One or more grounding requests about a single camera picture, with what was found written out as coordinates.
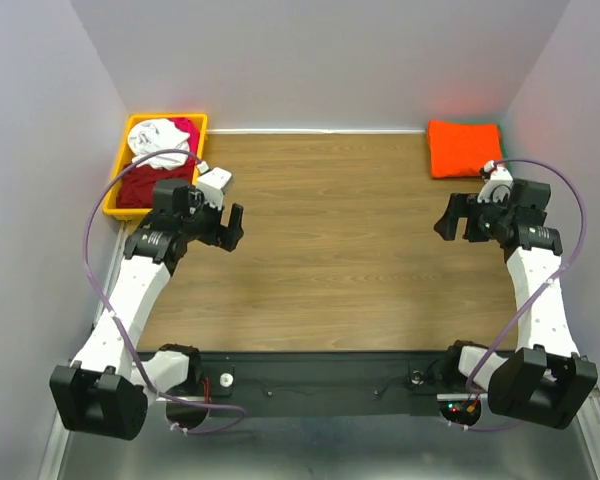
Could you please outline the white t shirt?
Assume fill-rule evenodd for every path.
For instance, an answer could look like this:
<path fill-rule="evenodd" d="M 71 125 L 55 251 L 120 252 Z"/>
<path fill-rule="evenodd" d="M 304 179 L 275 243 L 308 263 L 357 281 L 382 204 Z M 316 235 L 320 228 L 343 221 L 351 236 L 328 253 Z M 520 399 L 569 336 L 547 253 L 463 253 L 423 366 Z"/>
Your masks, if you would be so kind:
<path fill-rule="evenodd" d="M 131 128 L 127 135 L 127 144 L 134 154 L 133 162 L 146 155 L 161 150 L 189 151 L 190 134 L 176 127 L 166 118 L 142 121 Z M 142 163 L 154 170 L 175 170 L 185 165 L 187 154 L 165 153 L 152 157 Z"/>

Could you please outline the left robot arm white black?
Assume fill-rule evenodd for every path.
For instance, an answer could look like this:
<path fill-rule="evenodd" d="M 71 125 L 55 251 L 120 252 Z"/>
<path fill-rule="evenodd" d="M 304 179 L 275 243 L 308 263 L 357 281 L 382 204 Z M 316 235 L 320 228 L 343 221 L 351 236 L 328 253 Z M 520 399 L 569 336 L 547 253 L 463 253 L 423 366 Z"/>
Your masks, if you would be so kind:
<path fill-rule="evenodd" d="M 74 432 L 132 440 L 157 400 L 195 405 L 207 417 L 211 380 L 198 349 L 162 346 L 148 361 L 136 350 L 153 306 L 192 241 L 231 252 L 241 240 L 242 206 L 221 222 L 233 176 L 214 168 L 195 184 L 156 183 L 153 207 L 126 240 L 116 283 L 88 340 L 70 364 L 58 366 L 50 389 L 63 426 Z M 194 403 L 171 394 L 199 393 Z"/>

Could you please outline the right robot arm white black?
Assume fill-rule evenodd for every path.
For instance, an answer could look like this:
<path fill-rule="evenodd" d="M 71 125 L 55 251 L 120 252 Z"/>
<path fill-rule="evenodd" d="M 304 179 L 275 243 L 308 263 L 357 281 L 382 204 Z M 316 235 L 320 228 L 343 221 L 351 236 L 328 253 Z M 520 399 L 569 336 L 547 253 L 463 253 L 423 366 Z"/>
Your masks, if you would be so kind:
<path fill-rule="evenodd" d="M 489 182 L 478 194 L 451 194 L 434 230 L 452 241 L 466 219 L 465 240 L 498 243 L 514 286 L 518 337 L 508 358 L 456 341 L 440 378 L 452 390 L 482 390 L 494 414 L 562 430 L 596 386 L 598 371 L 579 353 L 568 327 L 561 237 L 544 224 L 550 197 L 548 184 L 522 179 Z"/>

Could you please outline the folded orange t shirt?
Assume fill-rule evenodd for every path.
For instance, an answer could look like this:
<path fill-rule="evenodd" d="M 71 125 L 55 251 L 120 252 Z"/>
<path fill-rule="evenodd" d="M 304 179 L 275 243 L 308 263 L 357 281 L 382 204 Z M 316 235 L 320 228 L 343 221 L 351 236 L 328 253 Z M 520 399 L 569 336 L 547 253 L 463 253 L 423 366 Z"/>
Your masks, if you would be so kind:
<path fill-rule="evenodd" d="M 426 130 L 434 179 L 479 177 L 490 160 L 502 160 L 497 124 L 431 120 Z"/>

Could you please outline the folded green t shirt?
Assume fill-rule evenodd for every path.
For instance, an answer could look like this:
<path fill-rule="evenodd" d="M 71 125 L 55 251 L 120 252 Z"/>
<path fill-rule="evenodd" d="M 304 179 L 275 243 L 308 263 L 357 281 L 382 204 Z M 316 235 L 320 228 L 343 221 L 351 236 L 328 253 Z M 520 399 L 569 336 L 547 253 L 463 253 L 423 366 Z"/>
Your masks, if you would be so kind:
<path fill-rule="evenodd" d="M 508 158 L 507 151 L 506 151 L 506 146 L 505 146 L 505 142 L 504 142 L 503 132 L 502 132 L 501 126 L 499 124 L 497 125 L 497 129 L 498 129 L 498 136 L 499 136 L 501 159 L 506 160 Z"/>

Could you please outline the dark red t shirt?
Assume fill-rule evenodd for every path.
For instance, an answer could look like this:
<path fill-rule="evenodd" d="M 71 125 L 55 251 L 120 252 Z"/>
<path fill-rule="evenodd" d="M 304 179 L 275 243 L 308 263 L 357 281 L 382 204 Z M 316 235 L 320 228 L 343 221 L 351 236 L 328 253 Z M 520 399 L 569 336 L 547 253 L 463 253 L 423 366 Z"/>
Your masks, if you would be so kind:
<path fill-rule="evenodd" d="M 151 166 L 139 166 L 127 173 L 121 180 L 116 207 L 125 209 L 151 208 L 153 189 L 158 181 L 179 179 L 192 181 L 196 161 L 187 160 L 173 170 L 154 169 Z"/>

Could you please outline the pink t shirt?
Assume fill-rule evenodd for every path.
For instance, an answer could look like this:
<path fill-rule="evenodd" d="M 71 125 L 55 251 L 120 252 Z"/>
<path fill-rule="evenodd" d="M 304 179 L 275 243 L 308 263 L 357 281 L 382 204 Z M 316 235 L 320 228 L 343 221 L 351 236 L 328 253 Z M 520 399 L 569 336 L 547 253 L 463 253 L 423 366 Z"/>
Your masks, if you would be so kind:
<path fill-rule="evenodd" d="M 178 130 L 189 135 L 189 138 L 187 139 L 189 150 L 196 153 L 200 141 L 200 131 L 198 127 L 190 119 L 185 117 L 170 118 L 170 121 Z"/>

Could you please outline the yellow plastic bin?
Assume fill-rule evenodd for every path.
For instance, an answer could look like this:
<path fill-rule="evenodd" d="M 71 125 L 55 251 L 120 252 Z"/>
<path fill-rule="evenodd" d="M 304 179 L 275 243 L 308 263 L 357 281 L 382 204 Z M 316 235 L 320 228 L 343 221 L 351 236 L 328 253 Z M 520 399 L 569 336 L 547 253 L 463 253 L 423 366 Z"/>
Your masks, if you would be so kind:
<path fill-rule="evenodd" d="M 139 158 L 137 161 L 133 162 L 134 154 L 129 148 L 127 144 L 127 135 L 130 132 L 131 128 L 136 124 L 150 119 L 159 119 L 159 118 L 174 118 L 174 117 L 185 117 L 190 119 L 199 129 L 200 131 L 200 141 L 198 145 L 198 149 L 196 153 L 183 150 L 161 150 L 146 155 L 142 158 Z M 206 140 L 207 133 L 207 123 L 208 117 L 204 113 L 165 113 L 165 114 L 135 114 L 131 116 L 128 120 L 126 131 L 123 135 L 123 139 L 121 141 L 121 146 L 118 152 L 117 159 L 115 161 L 115 165 L 113 168 L 113 173 L 111 175 L 111 179 L 115 182 L 115 185 L 109 190 L 109 192 L 105 195 L 105 198 L 102 203 L 103 212 L 109 216 L 112 216 L 120 221 L 139 221 L 149 212 L 152 208 L 143 208 L 143 209 L 125 209 L 125 208 L 117 208 L 116 207 L 116 199 L 119 188 L 121 186 L 122 178 L 129 173 L 134 168 L 142 166 L 142 163 L 151 159 L 152 157 L 165 153 L 180 153 L 187 154 L 189 159 L 194 159 L 196 161 L 196 166 L 193 174 L 193 178 L 190 184 L 193 184 L 197 177 L 199 176 L 199 164 L 202 162 L 202 153 L 204 148 L 204 142 Z"/>

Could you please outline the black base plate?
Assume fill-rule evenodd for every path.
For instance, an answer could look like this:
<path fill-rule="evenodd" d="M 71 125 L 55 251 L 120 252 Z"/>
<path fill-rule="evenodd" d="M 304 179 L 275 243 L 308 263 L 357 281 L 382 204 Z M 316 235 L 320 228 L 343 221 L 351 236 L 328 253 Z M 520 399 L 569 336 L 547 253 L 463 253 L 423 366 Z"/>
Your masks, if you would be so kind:
<path fill-rule="evenodd" d="M 465 390 L 442 350 L 207 351 L 200 371 L 171 394 L 238 405 L 251 419 L 406 414 L 474 423 L 486 402 Z"/>

